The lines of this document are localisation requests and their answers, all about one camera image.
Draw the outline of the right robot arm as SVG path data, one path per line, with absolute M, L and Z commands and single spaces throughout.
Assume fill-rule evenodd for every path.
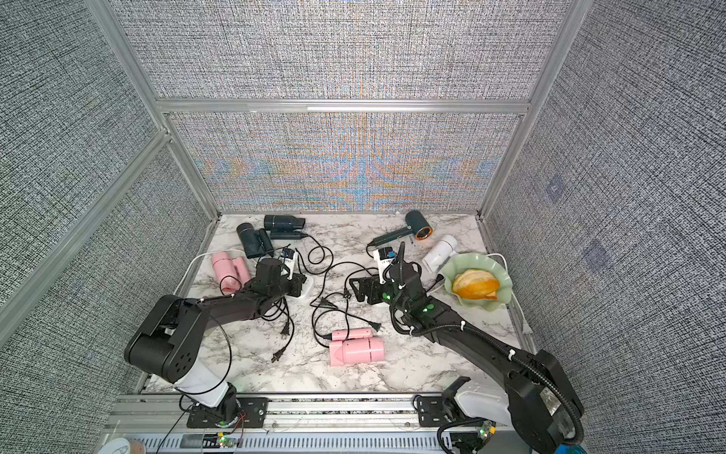
M 386 304 L 393 329 L 453 350 L 500 386 L 517 434 L 539 453 L 584 440 L 584 406 L 561 363 L 502 342 L 467 322 L 451 306 L 429 295 L 415 263 L 394 263 L 377 277 L 354 278 L 355 297 Z

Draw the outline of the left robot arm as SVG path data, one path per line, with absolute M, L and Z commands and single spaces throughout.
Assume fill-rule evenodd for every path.
M 260 319 L 285 297 L 298 297 L 309 279 L 283 261 L 265 258 L 255 276 L 234 293 L 209 299 L 160 298 L 130 338 L 124 360 L 162 378 L 198 405 L 236 416 L 232 385 L 198 359 L 204 334 L 227 323 Z

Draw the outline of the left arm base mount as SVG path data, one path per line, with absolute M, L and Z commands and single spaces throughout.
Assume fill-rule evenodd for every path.
M 202 404 L 198 397 L 193 399 L 193 407 L 188 412 L 187 429 L 261 429 L 268 413 L 270 399 L 249 397 L 236 393 L 234 385 L 229 385 L 221 401 L 215 407 Z

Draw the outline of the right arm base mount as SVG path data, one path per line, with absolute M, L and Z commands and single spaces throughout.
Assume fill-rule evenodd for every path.
M 456 401 L 456 393 L 471 383 L 471 378 L 461 376 L 439 396 L 414 395 L 411 399 L 419 425 L 437 429 L 437 443 L 444 453 L 478 453 L 495 434 L 495 422 L 467 416 Z

